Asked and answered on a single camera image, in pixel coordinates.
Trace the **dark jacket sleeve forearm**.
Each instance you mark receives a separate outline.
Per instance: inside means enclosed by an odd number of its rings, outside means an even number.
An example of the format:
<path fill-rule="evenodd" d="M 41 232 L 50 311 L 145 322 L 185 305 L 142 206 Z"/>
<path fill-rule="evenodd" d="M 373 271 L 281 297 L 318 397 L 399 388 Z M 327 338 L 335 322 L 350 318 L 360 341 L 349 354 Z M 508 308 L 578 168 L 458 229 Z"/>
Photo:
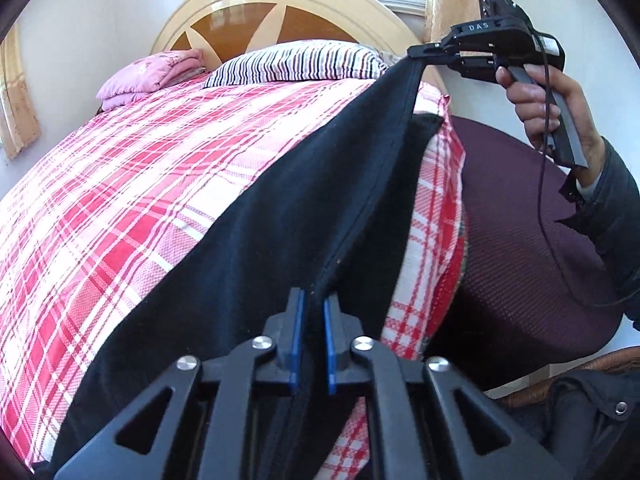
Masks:
<path fill-rule="evenodd" d="M 596 248 L 617 295 L 625 299 L 624 313 L 639 327 L 639 191 L 623 159 L 603 142 L 603 166 L 585 188 L 569 174 L 560 194 L 575 205 L 575 213 L 560 222 L 585 235 Z"/>

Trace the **person right hand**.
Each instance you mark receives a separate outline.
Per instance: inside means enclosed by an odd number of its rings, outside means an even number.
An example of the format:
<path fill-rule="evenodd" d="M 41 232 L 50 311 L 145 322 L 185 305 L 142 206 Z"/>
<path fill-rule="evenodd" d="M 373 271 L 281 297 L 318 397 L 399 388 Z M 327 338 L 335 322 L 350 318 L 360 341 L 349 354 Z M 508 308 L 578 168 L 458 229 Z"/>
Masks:
<path fill-rule="evenodd" d="M 496 73 L 498 84 L 506 90 L 506 98 L 514 105 L 516 116 L 524 125 L 525 134 L 536 150 L 544 145 L 544 133 L 560 125 L 561 110 L 555 104 L 546 104 L 546 84 L 564 98 L 570 116 L 574 119 L 582 154 L 588 166 L 574 170 L 574 176 L 582 188 L 589 188 L 598 180 L 605 160 L 605 146 L 592 119 L 591 110 L 582 87 L 555 67 L 548 70 L 541 65 L 527 64 L 524 70 L 533 84 L 516 81 L 504 68 Z"/>

